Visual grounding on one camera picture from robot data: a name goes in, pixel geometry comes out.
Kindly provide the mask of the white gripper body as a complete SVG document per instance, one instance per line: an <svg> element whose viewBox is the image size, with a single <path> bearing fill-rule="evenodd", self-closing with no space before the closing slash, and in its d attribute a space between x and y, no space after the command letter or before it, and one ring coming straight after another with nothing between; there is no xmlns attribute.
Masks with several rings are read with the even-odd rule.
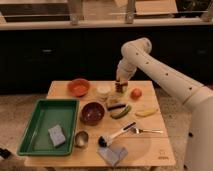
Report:
<svg viewBox="0 0 213 171"><path fill-rule="evenodd" d="M134 66L126 60L120 60L116 70L116 80L128 81L134 75Z"/></svg>

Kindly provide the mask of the dark gripper fingers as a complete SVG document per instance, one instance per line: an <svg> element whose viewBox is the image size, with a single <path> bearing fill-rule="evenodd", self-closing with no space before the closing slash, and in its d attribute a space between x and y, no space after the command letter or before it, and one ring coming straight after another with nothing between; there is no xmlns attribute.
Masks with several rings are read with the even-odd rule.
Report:
<svg viewBox="0 0 213 171"><path fill-rule="evenodd" d="M121 82L121 81L115 82L115 88L117 92L125 92L127 89L127 86L128 86L127 82Z"/></svg>

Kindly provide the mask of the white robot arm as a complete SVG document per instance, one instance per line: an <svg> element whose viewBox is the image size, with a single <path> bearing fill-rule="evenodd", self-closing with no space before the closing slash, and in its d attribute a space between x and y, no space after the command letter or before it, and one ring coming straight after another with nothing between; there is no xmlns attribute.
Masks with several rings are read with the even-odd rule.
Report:
<svg viewBox="0 0 213 171"><path fill-rule="evenodd" d="M170 96L192 112L184 171L213 171L213 90L150 56L148 38L126 42L116 71L119 81L142 70Z"/></svg>

